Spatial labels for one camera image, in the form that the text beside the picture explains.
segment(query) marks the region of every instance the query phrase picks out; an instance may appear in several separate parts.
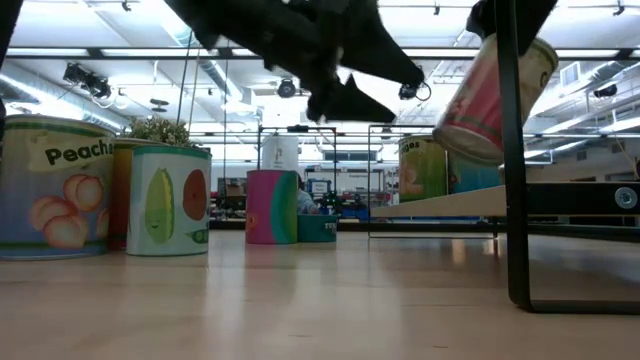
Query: hanging wire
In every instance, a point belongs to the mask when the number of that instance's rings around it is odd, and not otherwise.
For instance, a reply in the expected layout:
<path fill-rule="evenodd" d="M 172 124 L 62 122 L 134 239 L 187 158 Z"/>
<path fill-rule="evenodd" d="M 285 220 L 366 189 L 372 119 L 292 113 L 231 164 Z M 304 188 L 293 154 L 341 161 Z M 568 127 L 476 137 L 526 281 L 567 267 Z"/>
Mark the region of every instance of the hanging wire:
<path fill-rule="evenodd" d="M 227 47 L 230 47 L 230 42 L 227 40 Z M 222 103 L 224 104 L 224 114 L 223 114 L 223 132 L 222 132 L 222 178 L 224 179 L 224 202 L 227 202 L 227 91 L 228 82 L 229 82 L 229 60 L 225 60 L 225 69 L 224 69 L 224 92 L 222 93 Z"/>
<path fill-rule="evenodd" d="M 67 90 L 65 90 L 65 92 L 63 92 L 63 93 L 62 93 L 62 95 L 58 96 L 58 98 L 56 99 L 56 101 L 57 101 L 57 100 L 62 99 L 63 97 L 65 97 L 69 92 L 71 92 L 71 90 L 73 90 L 73 88 L 74 88 L 74 87 L 76 87 L 76 85 L 78 85 L 78 83 L 75 83 L 75 84 L 73 84 L 73 85 L 69 86 L 69 87 L 67 88 Z"/>
<path fill-rule="evenodd" d="M 422 86 L 420 86 L 420 88 L 418 88 L 418 90 L 420 90 L 421 88 L 422 89 L 425 89 L 425 88 L 429 89 L 429 95 L 426 98 L 421 99 L 416 93 L 416 99 L 418 99 L 420 102 L 426 102 L 427 100 L 431 99 L 431 95 L 433 94 L 433 91 L 431 91 L 431 86 L 429 86 L 429 84 L 427 84 L 426 81 L 422 82 Z"/>
<path fill-rule="evenodd" d="M 200 50 L 198 50 L 198 54 L 196 55 L 196 64 L 200 60 Z M 189 126 L 187 127 L 187 132 L 191 133 L 191 121 L 193 120 L 193 107 L 196 102 L 196 91 L 198 90 L 198 70 L 200 66 L 196 66 L 195 75 L 193 75 L 193 93 L 191 93 L 191 111 L 189 112 Z"/>
<path fill-rule="evenodd" d="M 180 100 L 178 101 L 178 116 L 176 116 L 176 124 L 180 123 L 180 114 L 182 113 L 182 96 L 184 95 L 184 82 L 187 78 L 187 67 L 189 66 L 189 53 L 191 52 L 192 40 L 193 40 L 193 31 L 189 33 L 189 45 L 187 46 L 187 58 L 184 59 L 184 69 L 182 69 L 182 83 L 180 84 Z"/>

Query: stage light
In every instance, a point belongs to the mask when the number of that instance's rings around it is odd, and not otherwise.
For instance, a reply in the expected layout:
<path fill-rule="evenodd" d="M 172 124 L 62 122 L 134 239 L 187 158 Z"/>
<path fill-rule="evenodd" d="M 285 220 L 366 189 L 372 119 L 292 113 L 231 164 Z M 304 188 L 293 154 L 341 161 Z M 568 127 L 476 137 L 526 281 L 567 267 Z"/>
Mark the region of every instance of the stage light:
<path fill-rule="evenodd" d="M 296 95 L 296 86 L 292 79 L 282 79 L 278 86 L 278 96 L 283 99 L 290 99 Z"/>

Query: overhead lighting rig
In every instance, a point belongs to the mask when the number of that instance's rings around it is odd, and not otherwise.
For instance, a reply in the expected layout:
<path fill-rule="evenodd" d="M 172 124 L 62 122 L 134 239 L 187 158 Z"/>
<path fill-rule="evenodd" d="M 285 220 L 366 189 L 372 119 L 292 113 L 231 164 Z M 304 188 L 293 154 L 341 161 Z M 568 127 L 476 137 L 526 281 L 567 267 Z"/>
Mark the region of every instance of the overhead lighting rig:
<path fill-rule="evenodd" d="M 91 97 L 96 99 L 104 100 L 111 96 L 109 80 L 83 69 L 79 64 L 67 64 L 62 79 L 73 86 L 79 85 L 82 90 L 88 91 Z"/>

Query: ceiling light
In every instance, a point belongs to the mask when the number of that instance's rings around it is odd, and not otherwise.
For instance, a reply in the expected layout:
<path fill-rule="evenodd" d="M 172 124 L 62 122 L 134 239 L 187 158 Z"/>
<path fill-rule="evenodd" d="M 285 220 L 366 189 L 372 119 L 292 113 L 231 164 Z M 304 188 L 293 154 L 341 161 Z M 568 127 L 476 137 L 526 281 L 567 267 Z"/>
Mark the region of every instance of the ceiling light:
<path fill-rule="evenodd" d="M 566 145 L 562 145 L 562 146 L 560 146 L 560 147 L 557 147 L 557 148 L 553 149 L 553 151 L 565 151 L 565 150 L 569 150 L 569 149 L 574 148 L 574 147 L 576 147 L 576 146 L 582 145 L 582 144 L 584 144 L 584 143 L 586 143 L 586 142 L 587 142 L 587 140 L 576 141 L 576 142 L 573 142 L 573 143 L 569 143 L 569 144 L 566 144 Z"/>
<path fill-rule="evenodd" d="M 218 51 L 207 51 L 205 49 L 102 49 L 104 56 L 131 56 L 131 57 L 184 57 L 189 56 L 217 56 Z"/>
<path fill-rule="evenodd" d="M 549 150 L 532 150 L 532 151 L 525 151 L 524 152 L 524 158 L 525 159 L 529 159 L 532 157 L 536 157 L 538 155 L 542 155 L 544 153 L 546 153 Z"/>
<path fill-rule="evenodd" d="M 582 120 L 581 119 L 573 119 L 573 120 L 569 120 L 569 121 L 564 121 L 561 122 L 560 124 L 556 124 L 548 129 L 546 129 L 545 131 L 543 131 L 543 134 L 552 134 L 552 133 L 556 133 L 558 131 L 563 131 L 563 130 L 567 130 L 568 128 L 581 123 Z"/>
<path fill-rule="evenodd" d="M 230 101 L 226 104 L 220 105 L 220 108 L 230 113 L 250 113 L 256 111 L 256 106 L 245 104 L 239 101 Z"/>
<path fill-rule="evenodd" d="M 89 56 L 87 49 L 9 48 L 7 56 Z"/>
<path fill-rule="evenodd" d="M 612 58 L 618 53 L 620 50 L 556 50 L 559 58 Z"/>
<path fill-rule="evenodd" d="M 430 58 L 474 58 L 478 55 L 478 49 L 403 49 L 409 57 Z"/>
<path fill-rule="evenodd" d="M 616 132 L 616 131 L 631 129 L 637 126 L 640 126 L 640 117 L 633 118 L 630 120 L 618 121 L 609 126 L 605 126 L 601 128 L 600 132 L 603 132 L 603 133 Z"/>
<path fill-rule="evenodd" d="M 256 56 L 256 54 L 249 49 L 232 49 L 231 53 L 234 56 Z"/>

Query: spotlight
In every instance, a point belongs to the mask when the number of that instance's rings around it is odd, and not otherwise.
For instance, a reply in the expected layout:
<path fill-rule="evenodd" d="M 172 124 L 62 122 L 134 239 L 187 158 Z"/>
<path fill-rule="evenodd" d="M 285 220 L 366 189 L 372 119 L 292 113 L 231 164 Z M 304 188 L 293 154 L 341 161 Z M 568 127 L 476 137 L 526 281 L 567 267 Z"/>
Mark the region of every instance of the spotlight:
<path fill-rule="evenodd" d="M 278 96 L 283 99 L 289 99 L 296 95 L 296 86 L 293 84 L 292 79 L 282 79 L 280 86 L 278 86 Z"/>
<path fill-rule="evenodd" d="M 612 84 L 612 85 L 609 85 L 609 86 L 607 86 L 605 88 L 598 89 L 598 90 L 594 91 L 593 92 L 593 96 L 595 96 L 598 99 L 600 99 L 600 98 L 603 98 L 603 97 L 614 96 L 617 93 L 618 93 L 618 87 L 616 86 L 616 84 Z"/>
<path fill-rule="evenodd" d="M 414 85 L 404 84 L 400 88 L 398 96 L 401 100 L 410 100 L 418 95 L 418 87 Z"/>
<path fill-rule="evenodd" d="M 72 85 L 80 85 L 81 89 L 97 99 L 107 99 L 111 96 L 111 86 L 107 78 L 99 77 L 78 64 L 68 64 L 62 79 Z"/>

